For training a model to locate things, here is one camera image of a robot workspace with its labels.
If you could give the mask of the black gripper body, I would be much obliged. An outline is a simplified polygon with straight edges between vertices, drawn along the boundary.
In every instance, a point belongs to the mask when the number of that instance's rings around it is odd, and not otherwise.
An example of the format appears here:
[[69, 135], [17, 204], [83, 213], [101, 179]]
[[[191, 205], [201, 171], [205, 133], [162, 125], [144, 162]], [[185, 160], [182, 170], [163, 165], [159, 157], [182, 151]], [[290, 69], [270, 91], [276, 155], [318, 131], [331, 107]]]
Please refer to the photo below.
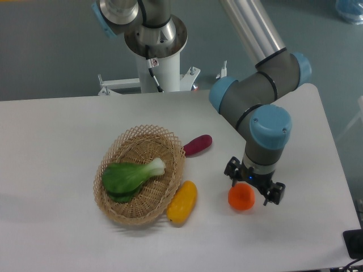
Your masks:
[[239, 173], [241, 181], [255, 187], [260, 193], [267, 193], [271, 189], [275, 169], [272, 165], [258, 165], [244, 158]]

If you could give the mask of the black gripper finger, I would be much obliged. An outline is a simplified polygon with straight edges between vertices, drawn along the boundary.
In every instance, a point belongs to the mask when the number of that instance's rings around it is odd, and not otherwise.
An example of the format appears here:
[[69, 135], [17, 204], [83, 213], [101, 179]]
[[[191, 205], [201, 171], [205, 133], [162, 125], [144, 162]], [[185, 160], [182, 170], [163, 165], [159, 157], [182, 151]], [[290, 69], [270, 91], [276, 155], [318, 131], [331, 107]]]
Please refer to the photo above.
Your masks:
[[268, 203], [274, 203], [275, 205], [279, 205], [281, 200], [283, 199], [285, 193], [286, 185], [280, 182], [271, 183], [271, 187], [264, 194], [264, 203], [266, 206]]
[[236, 157], [232, 157], [224, 170], [224, 175], [229, 176], [232, 181], [231, 186], [235, 186], [237, 182], [241, 181], [241, 163]]

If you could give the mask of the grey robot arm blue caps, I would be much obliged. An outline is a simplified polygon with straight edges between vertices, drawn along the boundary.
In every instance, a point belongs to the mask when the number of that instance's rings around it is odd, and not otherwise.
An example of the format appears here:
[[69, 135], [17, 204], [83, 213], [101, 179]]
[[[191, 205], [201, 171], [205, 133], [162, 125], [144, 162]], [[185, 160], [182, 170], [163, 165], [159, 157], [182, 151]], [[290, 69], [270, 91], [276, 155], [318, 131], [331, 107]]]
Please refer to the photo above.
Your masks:
[[[303, 54], [287, 51], [260, 1], [221, 5], [256, 68], [242, 81], [221, 76], [210, 89], [211, 105], [246, 142], [242, 160], [230, 159], [225, 174], [233, 184], [244, 181], [266, 202], [279, 204], [285, 185], [273, 182], [272, 176], [292, 121], [275, 101], [307, 83], [311, 66]], [[95, 1], [91, 8], [107, 36], [124, 35], [137, 61], [137, 79], [100, 82], [103, 93], [135, 84], [143, 93], [191, 90], [198, 70], [192, 67], [180, 74], [180, 52], [188, 34], [185, 24], [171, 13], [169, 1]]]

